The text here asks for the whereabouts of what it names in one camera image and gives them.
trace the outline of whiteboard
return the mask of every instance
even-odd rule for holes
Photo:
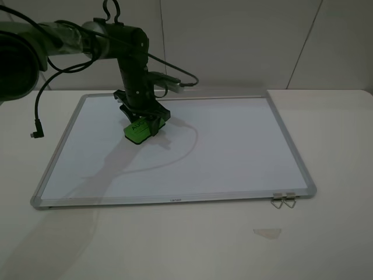
[[[144,204],[265,199],[278,192],[315,194],[269,96],[161,103],[171,118],[155,137],[135,145],[124,137],[130,122],[111,94],[84,96],[31,204]]]

